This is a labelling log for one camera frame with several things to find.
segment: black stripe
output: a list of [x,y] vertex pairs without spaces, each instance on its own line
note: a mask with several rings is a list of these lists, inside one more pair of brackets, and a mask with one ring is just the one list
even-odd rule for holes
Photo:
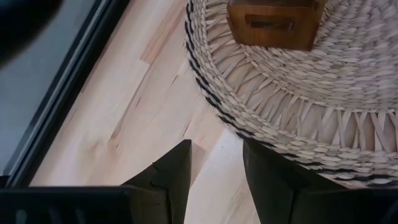
[[[221,104],[220,99],[213,94],[207,87],[209,87],[209,82],[203,77],[203,75],[198,71],[198,68],[200,68],[200,64],[198,62],[198,60],[196,59],[196,57],[194,57],[193,55],[193,51],[195,50],[195,45],[193,44],[192,41],[192,37],[191,34],[194,33],[193,29],[192,29],[192,21],[190,18],[190,14],[193,12],[193,4],[188,3],[186,6],[186,12],[187,12],[187,17],[188,17],[188,21],[185,21],[185,32],[187,33],[188,36],[188,42],[186,44],[187,46],[187,50],[191,56],[191,60],[190,62],[190,66],[191,68],[196,72],[196,74],[198,75],[198,78],[195,77],[196,82],[198,83],[198,85],[200,86],[200,88],[204,91],[206,91],[206,93],[210,96],[210,97],[205,97],[206,101],[214,108],[216,108],[223,116],[226,116],[227,118],[229,118],[232,121],[235,121],[235,118],[233,116],[231,116],[230,114],[224,112],[219,104]],[[234,128],[236,128],[238,131],[241,131],[242,133],[246,133],[248,136],[250,136],[251,139],[256,140],[257,142],[268,146],[268,147],[274,147],[274,145],[268,143],[268,142],[264,142],[264,141],[258,141],[257,139],[254,139],[254,133],[246,130],[246,129],[242,129],[237,127],[234,123],[230,122],[228,119],[226,119],[223,116],[218,116],[222,122],[229,124],[231,126],[233,126]],[[246,138],[246,136],[243,136],[241,133],[236,133],[240,138]],[[287,156],[287,157],[291,157],[291,158],[298,158],[298,156],[296,156],[295,154],[291,154],[291,153],[282,153],[280,154],[282,156]],[[304,162],[300,162],[300,161],[294,161],[296,164],[299,165],[303,165],[303,166],[324,166],[322,163],[320,162],[310,162],[310,163],[304,163]],[[338,174],[338,173],[352,173],[355,172],[355,170],[351,170],[351,169],[337,169],[337,170],[333,170],[333,169],[320,169],[320,170],[313,170],[315,173],[317,174]],[[374,179],[389,179],[392,176],[390,175],[370,175],[369,177],[355,177],[353,179],[350,180],[357,180],[360,182],[369,182],[370,180],[374,180]],[[339,181],[348,181],[345,179],[341,179],[341,178],[336,178],[335,180],[339,180]],[[371,184],[369,186],[376,186],[376,187],[380,187],[380,186],[386,186],[386,185],[381,185],[381,184]]]

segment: woven pattern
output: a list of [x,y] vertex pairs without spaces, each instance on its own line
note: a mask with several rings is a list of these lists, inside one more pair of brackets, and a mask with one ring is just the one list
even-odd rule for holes
[[228,0],[188,0],[202,93],[238,134],[352,187],[398,186],[398,1],[329,0],[311,52],[237,44]]

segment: black object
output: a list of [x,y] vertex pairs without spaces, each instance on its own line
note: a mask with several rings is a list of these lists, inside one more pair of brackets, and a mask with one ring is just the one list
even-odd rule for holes
[[245,139],[243,159],[261,223],[398,223],[398,190],[350,190]]
[[0,64],[23,49],[61,3],[62,0],[0,1]]
[[0,190],[0,223],[183,224],[191,163],[184,140],[120,187]]
[[129,0],[96,0],[9,161],[6,187],[27,187]]

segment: black frame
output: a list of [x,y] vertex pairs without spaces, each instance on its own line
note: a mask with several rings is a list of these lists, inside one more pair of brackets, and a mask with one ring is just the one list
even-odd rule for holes
[[41,119],[37,131],[33,136],[24,135],[17,153],[7,165],[10,176],[6,188],[29,186],[129,2],[102,0],[93,6],[91,16],[85,21],[57,73],[56,81],[34,116],[32,122]]

